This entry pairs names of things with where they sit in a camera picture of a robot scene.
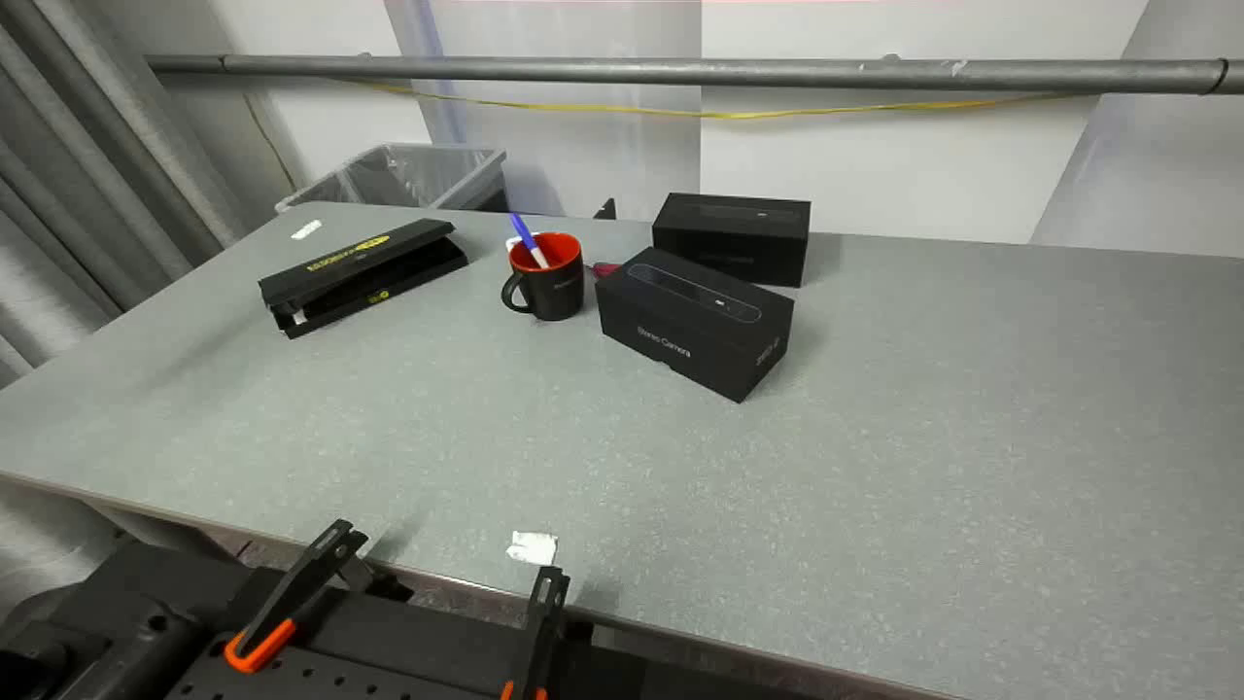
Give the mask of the white marker with blue cap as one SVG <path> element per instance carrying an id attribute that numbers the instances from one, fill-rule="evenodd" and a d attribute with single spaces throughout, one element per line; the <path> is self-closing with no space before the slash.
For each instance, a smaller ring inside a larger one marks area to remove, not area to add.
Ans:
<path id="1" fill-rule="evenodd" d="M 522 238 L 522 243 L 528 247 L 528 256 L 536 261 L 536 268 L 547 268 L 547 256 L 545 256 L 536 234 L 528 229 L 528 222 L 509 210 L 509 226 L 514 226 L 514 234 Z"/>

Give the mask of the black mug with red interior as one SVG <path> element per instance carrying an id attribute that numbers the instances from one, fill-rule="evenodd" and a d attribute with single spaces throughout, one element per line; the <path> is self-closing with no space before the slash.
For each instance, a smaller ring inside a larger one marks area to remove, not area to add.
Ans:
<path id="1" fill-rule="evenodd" d="M 583 243 L 572 234 L 536 238 L 545 265 L 528 254 L 522 238 L 509 241 L 509 281 L 500 283 L 500 302 L 534 320 L 572 320 L 583 312 Z"/>

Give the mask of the black box near mug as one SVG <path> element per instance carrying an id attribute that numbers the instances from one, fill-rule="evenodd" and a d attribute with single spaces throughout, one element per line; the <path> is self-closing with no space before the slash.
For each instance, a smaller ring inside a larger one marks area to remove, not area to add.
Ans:
<path id="1" fill-rule="evenodd" d="M 741 404 L 784 357 L 791 298 L 664 247 L 593 283 L 602 335 Z"/>

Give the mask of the black box at back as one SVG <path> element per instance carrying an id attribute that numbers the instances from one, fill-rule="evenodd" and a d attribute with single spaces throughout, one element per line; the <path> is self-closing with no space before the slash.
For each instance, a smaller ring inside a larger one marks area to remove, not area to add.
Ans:
<path id="1" fill-rule="evenodd" d="M 795 286 L 808 219 L 812 207 L 799 197 L 667 193 L 652 243 L 754 283 Z"/>

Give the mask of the white tape piece front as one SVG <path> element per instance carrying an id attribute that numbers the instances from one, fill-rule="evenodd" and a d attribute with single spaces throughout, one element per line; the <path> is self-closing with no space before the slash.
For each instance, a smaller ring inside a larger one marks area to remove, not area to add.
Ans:
<path id="1" fill-rule="evenodd" d="M 554 558 L 554 535 L 553 535 L 553 531 L 514 528 L 506 554 L 509 554 L 509 558 L 522 558 L 522 565 L 545 567 L 545 565 Z"/>

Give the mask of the white tape piece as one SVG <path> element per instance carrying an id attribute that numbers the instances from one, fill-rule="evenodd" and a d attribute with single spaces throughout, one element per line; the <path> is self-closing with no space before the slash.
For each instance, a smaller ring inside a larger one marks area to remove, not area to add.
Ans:
<path id="1" fill-rule="evenodd" d="M 291 234 L 291 241 L 306 241 L 306 238 L 320 234 L 320 229 L 324 229 L 324 222 L 316 219 L 316 222 L 299 226 L 299 229 Z"/>
<path id="2" fill-rule="evenodd" d="M 554 535 L 553 535 L 553 531 L 514 528 L 506 554 L 509 554 L 509 558 L 522 558 L 522 565 L 545 567 L 545 565 L 554 558 Z"/>

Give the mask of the flat black case yellow text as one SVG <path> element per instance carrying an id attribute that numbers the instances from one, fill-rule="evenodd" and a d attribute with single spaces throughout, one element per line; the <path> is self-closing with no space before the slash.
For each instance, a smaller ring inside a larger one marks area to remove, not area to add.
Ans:
<path id="1" fill-rule="evenodd" d="M 466 265 L 453 226 L 421 219 L 368 234 L 259 281 L 259 298 L 286 337 L 329 326 Z"/>

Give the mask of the right black orange clamp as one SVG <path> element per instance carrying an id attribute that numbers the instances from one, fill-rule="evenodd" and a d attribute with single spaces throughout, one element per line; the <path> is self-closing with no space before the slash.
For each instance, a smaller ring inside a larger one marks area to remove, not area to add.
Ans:
<path id="1" fill-rule="evenodd" d="M 522 642 L 509 658 L 509 676 L 500 679 L 499 700 L 553 700 L 553 662 L 560 644 L 563 597 L 572 574 L 554 565 L 545 565 L 534 579 L 526 601 Z"/>

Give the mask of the black orange clamp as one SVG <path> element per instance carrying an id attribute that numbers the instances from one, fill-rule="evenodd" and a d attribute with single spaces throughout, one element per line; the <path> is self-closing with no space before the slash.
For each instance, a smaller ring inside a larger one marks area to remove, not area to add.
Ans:
<path id="1" fill-rule="evenodd" d="M 560 644 L 563 597 L 572 574 L 554 565 L 545 565 L 534 579 L 526 601 L 522 642 L 509 658 L 509 676 L 500 679 L 499 700 L 553 700 L 553 662 Z"/>
<path id="2" fill-rule="evenodd" d="M 366 531 L 329 521 L 299 558 L 277 579 L 259 611 L 224 642 L 223 662 L 254 676 L 299 632 L 299 611 L 353 558 Z"/>

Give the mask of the grey plastic bin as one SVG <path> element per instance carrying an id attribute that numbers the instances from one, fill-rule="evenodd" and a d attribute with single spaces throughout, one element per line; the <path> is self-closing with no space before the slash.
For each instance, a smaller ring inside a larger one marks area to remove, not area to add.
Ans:
<path id="1" fill-rule="evenodd" d="M 277 210 L 306 202 L 506 210 L 500 162 L 500 146 L 381 145 L 281 197 Z"/>

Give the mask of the white tape piece back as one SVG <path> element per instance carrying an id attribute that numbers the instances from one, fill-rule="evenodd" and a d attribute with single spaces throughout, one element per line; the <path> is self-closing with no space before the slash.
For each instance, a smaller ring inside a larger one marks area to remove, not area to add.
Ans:
<path id="1" fill-rule="evenodd" d="M 320 229 L 324 229 L 324 222 L 316 219 L 316 222 L 299 226 L 299 229 L 291 234 L 291 241 L 306 241 L 306 238 L 320 234 Z"/>

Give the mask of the left black orange clamp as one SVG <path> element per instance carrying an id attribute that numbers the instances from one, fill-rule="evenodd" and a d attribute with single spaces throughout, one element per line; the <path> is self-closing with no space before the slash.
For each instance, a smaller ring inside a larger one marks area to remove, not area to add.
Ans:
<path id="1" fill-rule="evenodd" d="M 353 558 L 366 531 L 329 521 L 299 558 L 277 579 L 259 611 L 224 642 L 223 662 L 254 676 L 299 632 L 299 611 Z"/>

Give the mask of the black perforated mounting base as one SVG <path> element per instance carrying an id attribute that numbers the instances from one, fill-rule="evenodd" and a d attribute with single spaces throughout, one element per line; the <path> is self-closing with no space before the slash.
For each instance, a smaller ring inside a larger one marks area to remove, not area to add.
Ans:
<path id="1" fill-rule="evenodd" d="M 0 700 L 806 700 L 646 662 L 560 631 L 329 588 L 291 571 L 124 543 L 81 583 L 22 597 L 0 631 Z"/>

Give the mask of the grey horizontal metal pipe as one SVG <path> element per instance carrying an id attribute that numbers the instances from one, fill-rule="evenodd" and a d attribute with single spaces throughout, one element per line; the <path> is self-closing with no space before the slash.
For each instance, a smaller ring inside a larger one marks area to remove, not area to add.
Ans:
<path id="1" fill-rule="evenodd" d="M 1239 98 L 1239 57 L 400 57 L 151 53 L 155 73 L 442 79 L 738 88 L 1198 93 Z"/>

